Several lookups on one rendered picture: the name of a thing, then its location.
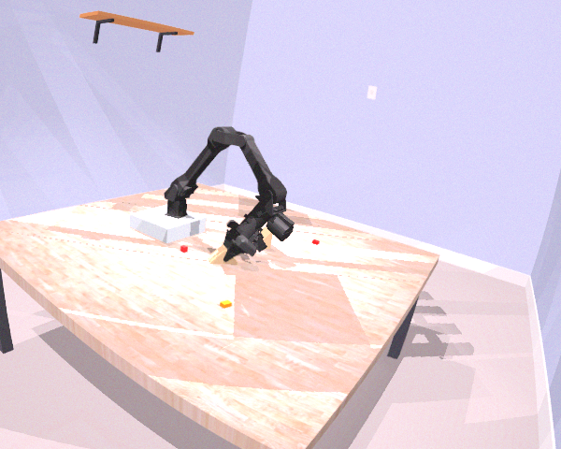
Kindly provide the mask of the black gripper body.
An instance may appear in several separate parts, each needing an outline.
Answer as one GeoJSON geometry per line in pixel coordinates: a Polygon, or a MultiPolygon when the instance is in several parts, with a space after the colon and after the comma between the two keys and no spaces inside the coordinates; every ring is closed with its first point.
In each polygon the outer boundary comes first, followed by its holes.
{"type": "Polygon", "coordinates": [[[259,223],[250,213],[247,215],[245,213],[243,221],[238,224],[234,220],[229,220],[226,224],[229,232],[236,237],[236,245],[243,250],[245,253],[253,257],[257,251],[255,245],[249,240],[249,238],[257,231],[263,231],[263,224],[259,223]]]}

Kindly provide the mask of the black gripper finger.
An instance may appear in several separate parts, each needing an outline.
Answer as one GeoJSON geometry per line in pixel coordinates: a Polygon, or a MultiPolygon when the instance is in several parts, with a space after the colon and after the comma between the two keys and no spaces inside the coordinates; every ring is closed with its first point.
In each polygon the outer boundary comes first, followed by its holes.
{"type": "Polygon", "coordinates": [[[228,250],[228,248],[229,248],[229,246],[230,246],[230,241],[231,241],[231,239],[232,239],[232,240],[236,240],[236,237],[233,236],[233,235],[229,232],[229,230],[227,229],[226,236],[225,236],[224,243],[223,243],[223,245],[226,247],[227,250],[228,250]]]}
{"type": "MultiPolygon", "coordinates": [[[[226,252],[226,255],[223,259],[223,261],[227,262],[230,261],[231,259],[235,258],[235,256],[241,254],[241,253],[245,253],[243,250],[241,250],[235,243],[234,240],[231,239],[230,241],[230,246],[226,252]]],[[[247,253],[245,253],[247,254],[247,253]]]]}

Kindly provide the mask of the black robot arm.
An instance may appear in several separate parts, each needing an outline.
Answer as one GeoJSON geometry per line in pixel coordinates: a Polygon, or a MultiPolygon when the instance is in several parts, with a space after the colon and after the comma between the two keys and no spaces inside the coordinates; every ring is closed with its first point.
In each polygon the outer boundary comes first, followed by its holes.
{"type": "Polygon", "coordinates": [[[293,232],[294,222],[283,213],[286,211],[287,190],[281,180],[268,168],[263,155],[258,150],[255,138],[236,131],[232,126],[220,126],[211,130],[208,144],[196,157],[187,171],[178,176],[164,193],[167,199],[167,216],[181,218],[187,213],[186,198],[194,194],[197,179],[217,156],[231,145],[239,146],[257,180],[259,200],[250,214],[279,240],[286,240],[293,232]],[[279,204],[273,207],[274,204],[279,204]]]}

